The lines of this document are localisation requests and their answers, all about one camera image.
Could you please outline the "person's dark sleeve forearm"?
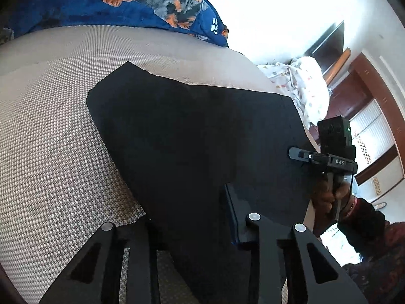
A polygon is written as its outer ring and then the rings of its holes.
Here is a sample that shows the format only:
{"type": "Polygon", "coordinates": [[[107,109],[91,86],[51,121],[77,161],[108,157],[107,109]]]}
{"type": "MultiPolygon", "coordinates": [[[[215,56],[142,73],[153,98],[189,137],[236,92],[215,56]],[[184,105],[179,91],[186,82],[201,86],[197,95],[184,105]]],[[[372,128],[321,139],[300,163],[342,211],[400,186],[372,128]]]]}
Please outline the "person's dark sleeve forearm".
{"type": "Polygon", "coordinates": [[[390,223],[381,211],[358,198],[339,223],[361,262],[343,269],[369,303],[404,303],[404,223],[390,223]]]}

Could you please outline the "person's right hand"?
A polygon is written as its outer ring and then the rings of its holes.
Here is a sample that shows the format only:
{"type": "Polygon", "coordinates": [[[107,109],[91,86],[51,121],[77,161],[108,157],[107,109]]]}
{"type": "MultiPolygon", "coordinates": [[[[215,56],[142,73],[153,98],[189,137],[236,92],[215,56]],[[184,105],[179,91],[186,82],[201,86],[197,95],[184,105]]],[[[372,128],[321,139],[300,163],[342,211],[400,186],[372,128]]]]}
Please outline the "person's right hand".
{"type": "Polygon", "coordinates": [[[320,237],[336,223],[334,219],[336,214],[331,214],[331,211],[337,207],[337,202],[340,202],[338,221],[343,220],[356,203],[351,183],[343,181],[340,187],[333,191],[333,185],[330,185],[327,176],[321,176],[318,179],[311,200],[315,210],[313,233],[316,237],[320,237]]]}

